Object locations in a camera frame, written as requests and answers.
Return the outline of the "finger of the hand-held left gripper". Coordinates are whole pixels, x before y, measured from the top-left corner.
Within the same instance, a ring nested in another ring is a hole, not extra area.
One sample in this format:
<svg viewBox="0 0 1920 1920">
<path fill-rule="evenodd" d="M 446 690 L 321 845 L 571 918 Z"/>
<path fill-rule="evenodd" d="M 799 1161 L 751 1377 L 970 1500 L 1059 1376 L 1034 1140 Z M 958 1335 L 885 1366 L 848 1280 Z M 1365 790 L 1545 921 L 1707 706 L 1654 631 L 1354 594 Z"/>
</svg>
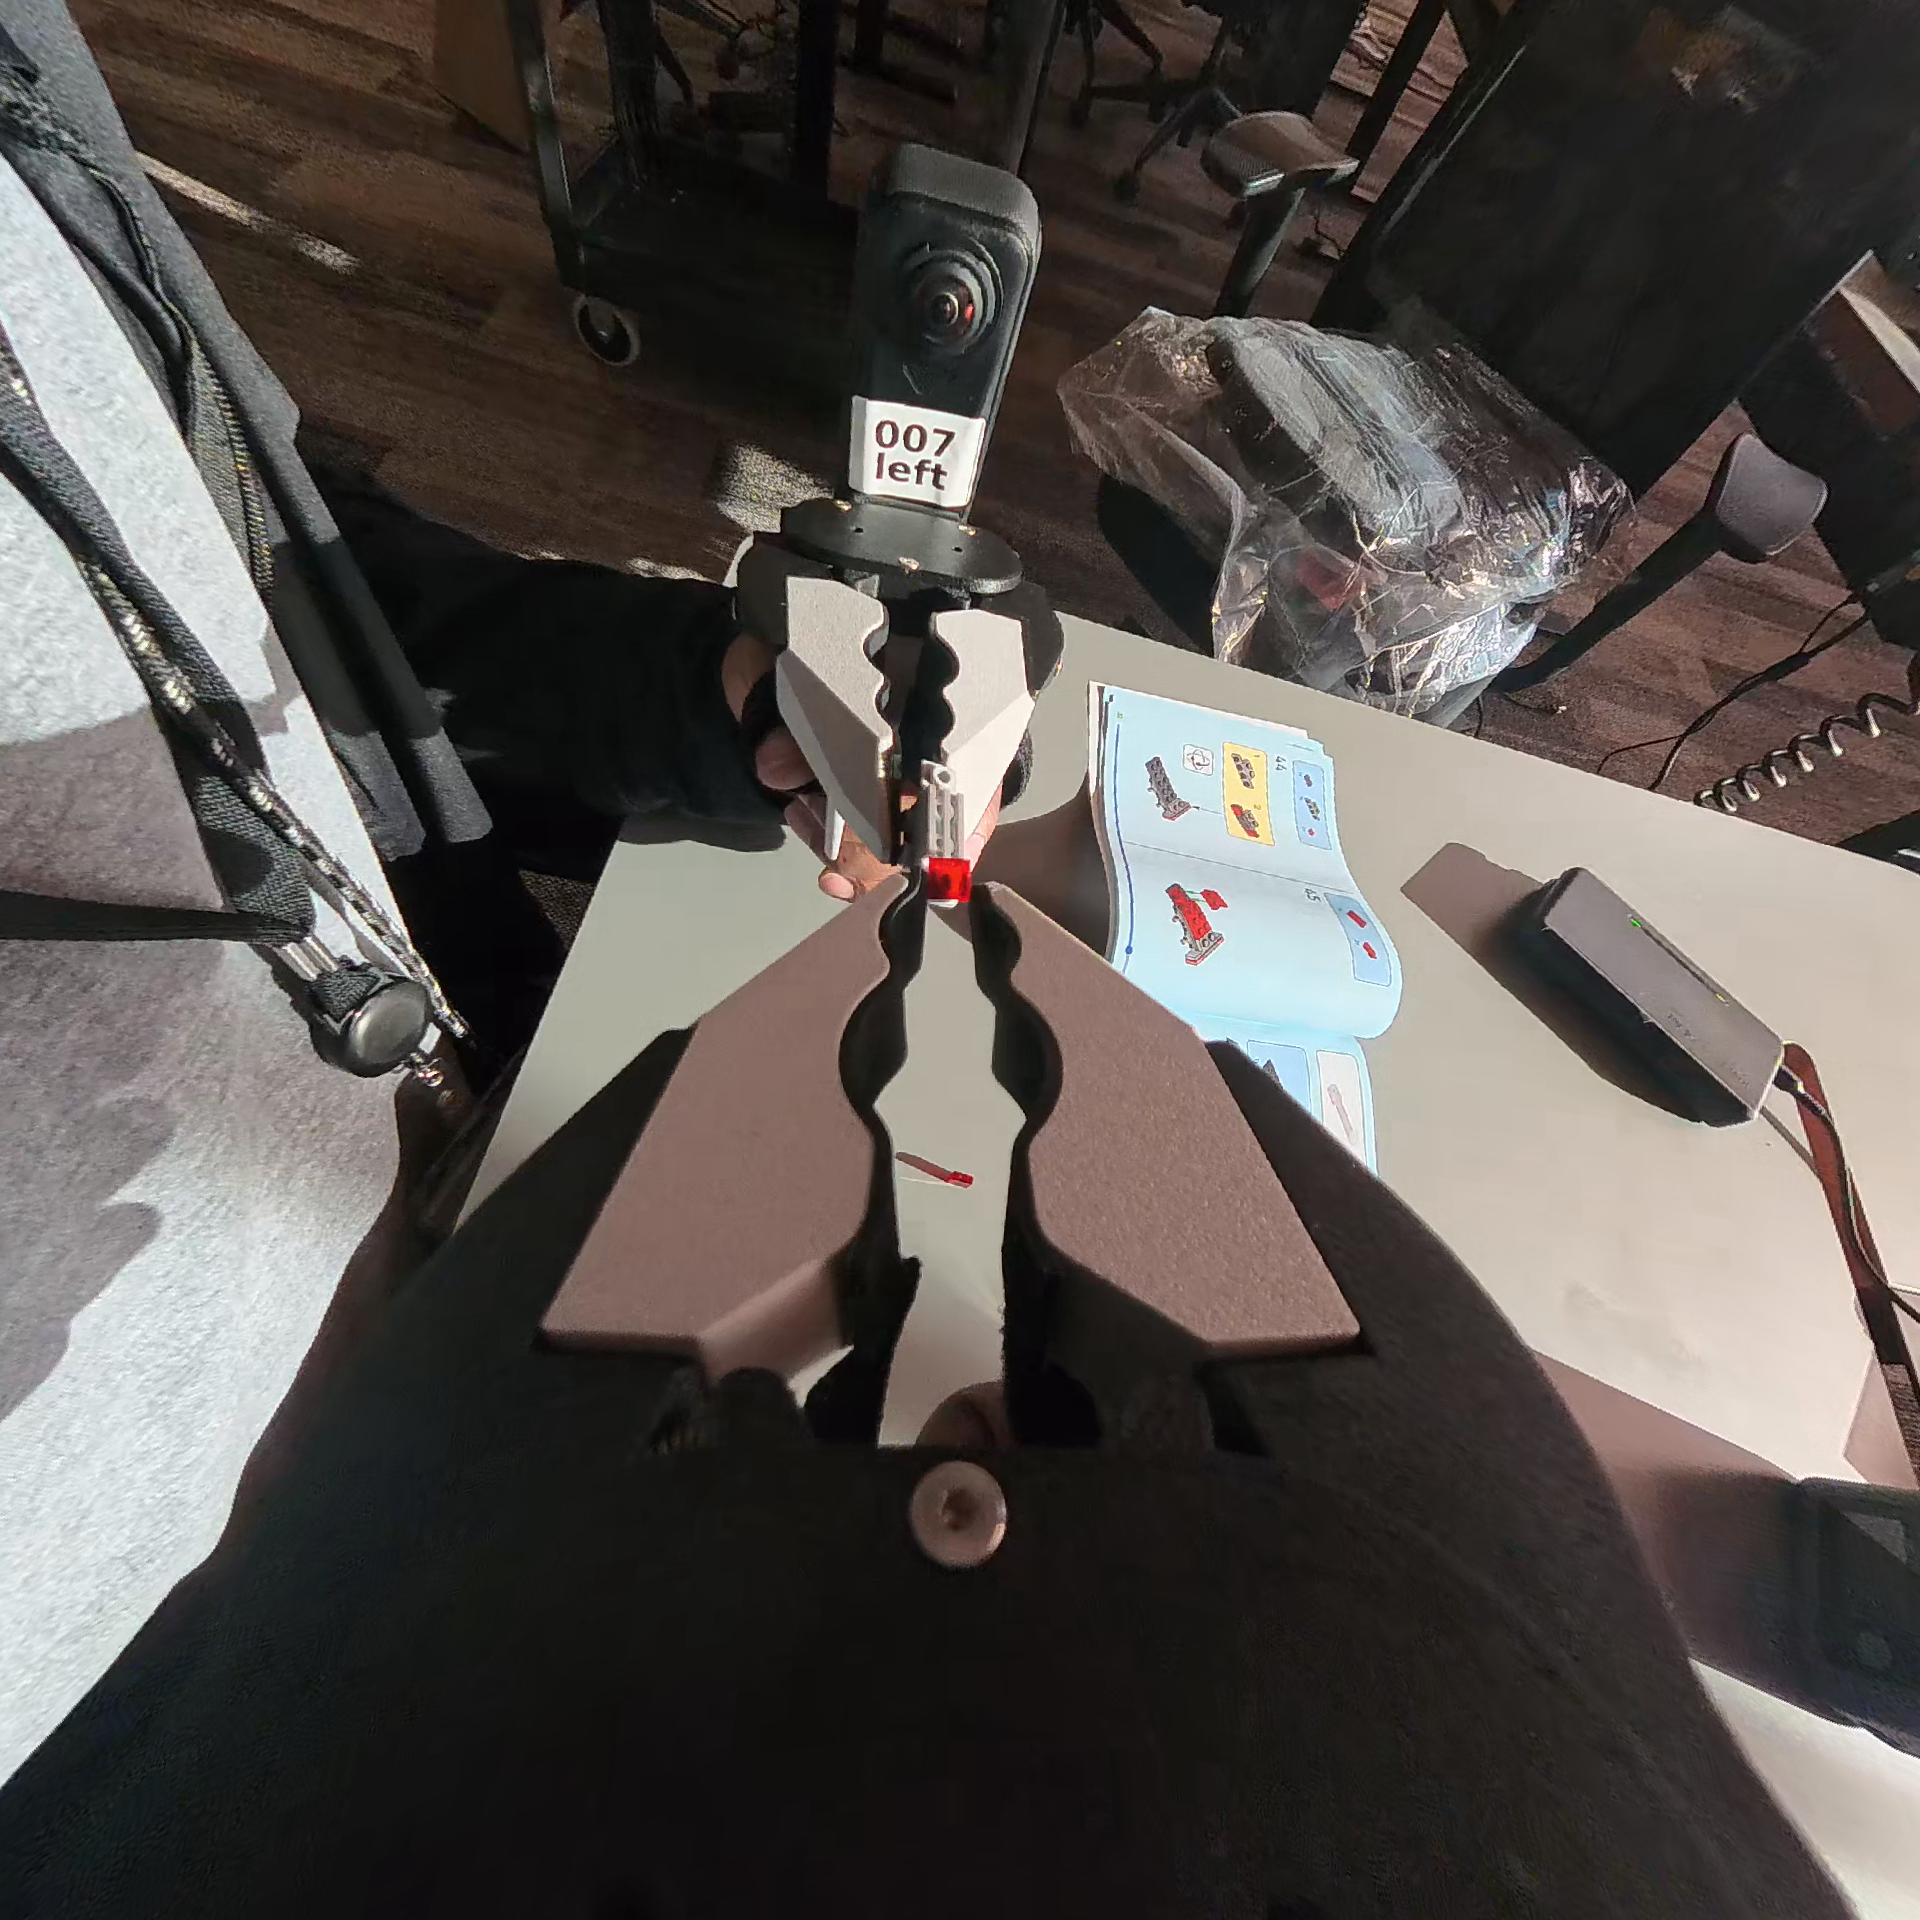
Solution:
<svg viewBox="0 0 1920 1920">
<path fill-rule="evenodd" d="M 830 816 L 885 866 L 899 861 L 899 745 L 880 648 L 880 599 L 838 580 L 784 583 L 777 706 Z"/>
<path fill-rule="evenodd" d="M 936 654 L 950 727 L 933 757 L 933 855 L 977 863 L 977 836 L 1027 735 L 1025 625 L 1013 614 L 936 614 Z"/>
</svg>

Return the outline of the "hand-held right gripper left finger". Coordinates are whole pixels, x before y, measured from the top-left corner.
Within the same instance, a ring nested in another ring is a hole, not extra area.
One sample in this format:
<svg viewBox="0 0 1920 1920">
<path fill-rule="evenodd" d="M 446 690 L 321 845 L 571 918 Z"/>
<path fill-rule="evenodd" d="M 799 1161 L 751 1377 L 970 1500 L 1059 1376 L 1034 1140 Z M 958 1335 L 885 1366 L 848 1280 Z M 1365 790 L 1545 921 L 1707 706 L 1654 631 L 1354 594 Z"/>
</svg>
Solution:
<svg viewBox="0 0 1920 1920">
<path fill-rule="evenodd" d="M 551 1344 L 706 1377 L 840 1350 L 889 1369 L 917 1274 L 879 1102 L 919 957 L 922 888 L 896 873 L 690 1029 L 545 1312 Z"/>
</svg>

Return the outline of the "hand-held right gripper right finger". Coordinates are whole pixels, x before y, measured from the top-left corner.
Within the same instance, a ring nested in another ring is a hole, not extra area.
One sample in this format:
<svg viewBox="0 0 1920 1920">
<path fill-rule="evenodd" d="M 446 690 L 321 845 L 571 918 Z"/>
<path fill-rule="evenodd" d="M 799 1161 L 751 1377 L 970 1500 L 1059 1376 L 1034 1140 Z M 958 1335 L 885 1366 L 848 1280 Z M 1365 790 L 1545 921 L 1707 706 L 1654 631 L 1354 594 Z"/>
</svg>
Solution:
<svg viewBox="0 0 1920 1920">
<path fill-rule="evenodd" d="M 1002 1236 L 1008 1388 L 1137 1389 L 1345 1353 L 1360 1320 L 1197 1030 L 1002 881 L 970 909 L 1021 1111 Z"/>
</svg>

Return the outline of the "person's left forearm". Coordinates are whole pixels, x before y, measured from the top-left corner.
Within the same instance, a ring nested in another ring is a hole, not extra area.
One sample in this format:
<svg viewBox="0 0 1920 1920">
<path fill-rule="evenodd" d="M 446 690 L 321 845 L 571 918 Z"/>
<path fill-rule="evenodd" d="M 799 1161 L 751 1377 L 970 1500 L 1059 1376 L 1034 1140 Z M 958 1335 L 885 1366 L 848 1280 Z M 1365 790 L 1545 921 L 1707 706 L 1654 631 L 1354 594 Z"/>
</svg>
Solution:
<svg viewBox="0 0 1920 1920">
<path fill-rule="evenodd" d="M 343 542 L 495 820 L 507 798 L 623 823 L 671 810 L 766 825 L 723 692 L 736 591 L 531 560 L 423 516 L 374 477 L 317 469 Z"/>
</svg>

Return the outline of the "grey desk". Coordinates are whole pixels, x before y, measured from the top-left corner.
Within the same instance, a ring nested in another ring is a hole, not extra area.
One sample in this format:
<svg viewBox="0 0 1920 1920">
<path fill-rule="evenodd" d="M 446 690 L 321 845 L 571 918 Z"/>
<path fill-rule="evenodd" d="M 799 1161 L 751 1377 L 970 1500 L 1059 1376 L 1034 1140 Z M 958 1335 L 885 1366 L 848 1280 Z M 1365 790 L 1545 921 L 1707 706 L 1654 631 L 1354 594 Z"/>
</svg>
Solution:
<svg viewBox="0 0 1920 1920">
<path fill-rule="evenodd" d="M 1915 878 L 1249 674 L 1065 614 L 1038 706 L 1035 773 L 986 878 L 1105 946 L 1081 800 L 1089 682 L 1297 727 L 1330 749 L 1336 823 L 1405 965 L 1367 1046 L 1376 1159 L 1542 1353 L 1797 1476 L 1849 1473 L 1873 1350 L 1791 1102 L 1712 1129 L 1601 1076 L 1491 972 L 1469 900 L 1592 868 L 1786 1040 L 1809 1048 L 1887 1270 L 1915 1288 Z M 827 922 L 808 849 L 616 844 L 467 1208 L 507 1181 L 629 1057 Z M 885 1434 L 909 1437 L 1000 1354 L 1006 1152 L 1021 1111 L 993 1078 L 993 1008 L 960 927 L 931 927 L 909 994 L 911 1057 L 880 1112 L 909 1149 L 904 1244 L 923 1287 Z M 1861 1916 L 1915 1916 L 1915 1759 L 1703 1672 L 1746 1754 Z"/>
</svg>

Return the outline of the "person's left hand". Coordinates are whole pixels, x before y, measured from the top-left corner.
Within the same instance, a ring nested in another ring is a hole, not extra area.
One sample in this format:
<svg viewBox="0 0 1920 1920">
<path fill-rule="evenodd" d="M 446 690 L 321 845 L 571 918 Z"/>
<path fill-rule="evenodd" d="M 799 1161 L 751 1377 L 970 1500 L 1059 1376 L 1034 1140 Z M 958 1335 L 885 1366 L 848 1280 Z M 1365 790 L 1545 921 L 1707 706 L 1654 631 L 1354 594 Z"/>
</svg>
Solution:
<svg viewBox="0 0 1920 1920">
<path fill-rule="evenodd" d="M 850 826 L 830 830 L 809 761 L 777 717 L 777 648 L 751 632 L 734 634 L 723 655 L 723 692 L 751 748 L 754 782 L 779 798 L 786 826 L 822 860 L 822 890 L 850 902 L 882 887 L 894 868 Z"/>
</svg>

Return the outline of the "light blue instruction booklet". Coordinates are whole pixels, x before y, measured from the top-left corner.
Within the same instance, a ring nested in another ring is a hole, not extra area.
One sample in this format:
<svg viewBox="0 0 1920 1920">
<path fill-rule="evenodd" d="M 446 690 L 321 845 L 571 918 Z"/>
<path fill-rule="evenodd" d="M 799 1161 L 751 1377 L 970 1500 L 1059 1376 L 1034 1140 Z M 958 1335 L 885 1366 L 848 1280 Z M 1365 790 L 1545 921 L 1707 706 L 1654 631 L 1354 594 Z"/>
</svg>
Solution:
<svg viewBox="0 0 1920 1920">
<path fill-rule="evenodd" d="M 1112 965 L 1378 1167 L 1363 1046 L 1398 1018 L 1405 972 L 1339 845 L 1328 749 L 1298 727 L 1091 682 L 1089 798 Z"/>
</svg>

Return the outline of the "black rolling cart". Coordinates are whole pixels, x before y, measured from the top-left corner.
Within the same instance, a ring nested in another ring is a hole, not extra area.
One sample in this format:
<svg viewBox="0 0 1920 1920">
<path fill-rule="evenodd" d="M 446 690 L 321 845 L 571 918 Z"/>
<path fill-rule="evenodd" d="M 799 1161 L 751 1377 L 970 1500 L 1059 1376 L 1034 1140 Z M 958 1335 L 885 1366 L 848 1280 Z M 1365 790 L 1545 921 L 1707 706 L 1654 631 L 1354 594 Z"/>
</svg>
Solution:
<svg viewBox="0 0 1920 1920">
<path fill-rule="evenodd" d="M 779 74 L 704 98 L 662 14 L 721 38 L 758 28 Z M 832 196 L 838 5 L 590 5 L 608 68 L 611 132 L 570 164 L 541 5 L 503 7 L 536 189 L 570 295 L 575 338 L 607 368 L 645 344 L 699 368 L 825 392 L 848 327 L 855 215 Z"/>
</svg>

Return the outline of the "black office chair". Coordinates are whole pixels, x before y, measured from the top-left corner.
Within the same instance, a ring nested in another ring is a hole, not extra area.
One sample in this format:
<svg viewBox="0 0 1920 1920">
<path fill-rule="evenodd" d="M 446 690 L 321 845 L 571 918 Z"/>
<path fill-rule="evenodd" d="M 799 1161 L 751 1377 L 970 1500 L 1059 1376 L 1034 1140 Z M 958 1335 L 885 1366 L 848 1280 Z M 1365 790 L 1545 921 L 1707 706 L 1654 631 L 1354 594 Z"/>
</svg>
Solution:
<svg viewBox="0 0 1920 1920">
<path fill-rule="evenodd" d="M 1491 692 L 1515 697 L 1555 680 L 1714 558 L 1774 560 L 1815 525 L 1830 492 L 1815 470 L 1791 464 L 1755 433 L 1739 433 L 1719 457 L 1702 508 L 1573 629 L 1496 676 Z"/>
<path fill-rule="evenodd" d="M 1131 205 L 1147 162 L 1168 143 L 1186 145 L 1205 132 L 1203 172 L 1231 198 L 1239 221 L 1239 242 L 1213 303 L 1213 317 L 1243 319 L 1306 198 L 1345 184 L 1359 174 L 1360 162 L 1328 143 L 1311 116 L 1287 109 L 1243 112 L 1219 85 L 1231 46 L 1234 38 L 1258 33 L 1272 14 L 1269 5 L 1190 1 L 1186 7 L 1217 18 L 1208 60 L 1182 85 L 1165 78 L 1141 85 L 1137 95 L 1150 106 L 1158 130 L 1117 174 L 1112 192 L 1119 204 Z"/>
</svg>

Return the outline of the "black badge reel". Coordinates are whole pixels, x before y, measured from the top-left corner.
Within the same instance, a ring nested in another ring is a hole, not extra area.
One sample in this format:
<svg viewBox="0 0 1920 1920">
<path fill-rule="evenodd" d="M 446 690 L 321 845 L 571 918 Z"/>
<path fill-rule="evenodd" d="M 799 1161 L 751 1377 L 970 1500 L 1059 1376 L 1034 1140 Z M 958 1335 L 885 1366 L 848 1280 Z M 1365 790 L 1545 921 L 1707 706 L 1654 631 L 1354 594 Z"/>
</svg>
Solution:
<svg viewBox="0 0 1920 1920">
<path fill-rule="evenodd" d="M 365 962 L 319 973 L 299 998 L 317 1052 L 352 1076 L 413 1069 L 435 1025 L 435 1004 L 419 981 Z"/>
</svg>

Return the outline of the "flat black power bank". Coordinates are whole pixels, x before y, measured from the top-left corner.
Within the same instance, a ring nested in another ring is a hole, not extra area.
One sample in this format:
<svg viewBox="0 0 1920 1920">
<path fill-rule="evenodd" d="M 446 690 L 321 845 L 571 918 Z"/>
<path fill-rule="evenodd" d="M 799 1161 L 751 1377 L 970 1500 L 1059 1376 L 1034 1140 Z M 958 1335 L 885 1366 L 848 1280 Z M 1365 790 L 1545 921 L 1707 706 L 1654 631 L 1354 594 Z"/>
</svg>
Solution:
<svg viewBox="0 0 1920 1920">
<path fill-rule="evenodd" d="M 1526 969 L 1581 1008 L 1681 1117 L 1761 1116 L 1786 1045 L 1586 868 L 1528 895 L 1509 933 Z"/>
</svg>

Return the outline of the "person's black jacket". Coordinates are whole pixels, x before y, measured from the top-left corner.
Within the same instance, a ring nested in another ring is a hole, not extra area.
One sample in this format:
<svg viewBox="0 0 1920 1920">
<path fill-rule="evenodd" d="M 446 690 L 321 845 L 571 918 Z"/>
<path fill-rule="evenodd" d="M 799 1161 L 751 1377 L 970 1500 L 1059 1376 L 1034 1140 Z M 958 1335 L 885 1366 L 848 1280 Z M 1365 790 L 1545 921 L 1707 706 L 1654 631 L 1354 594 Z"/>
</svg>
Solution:
<svg viewBox="0 0 1920 1920">
<path fill-rule="evenodd" d="M 229 405 L 198 458 L 226 508 L 266 521 L 259 565 L 280 645 L 387 860 L 472 844 L 491 820 L 305 464 L 299 412 L 163 204 L 67 5 L 2 5 L 5 154 L 80 244 L 110 311 L 185 406 L 185 332 Z"/>
</svg>

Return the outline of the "dark grey box device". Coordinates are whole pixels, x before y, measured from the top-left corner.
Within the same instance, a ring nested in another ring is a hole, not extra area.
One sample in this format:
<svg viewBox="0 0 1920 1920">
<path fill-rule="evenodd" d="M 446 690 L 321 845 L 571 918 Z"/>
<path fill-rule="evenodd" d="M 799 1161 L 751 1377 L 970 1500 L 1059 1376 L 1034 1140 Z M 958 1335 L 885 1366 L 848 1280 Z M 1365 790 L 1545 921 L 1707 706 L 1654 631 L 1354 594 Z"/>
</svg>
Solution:
<svg viewBox="0 0 1920 1920">
<path fill-rule="evenodd" d="M 1802 1479 L 1789 1494 L 1793 1663 L 1809 1706 L 1919 1754 L 1919 1493 Z"/>
</svg>

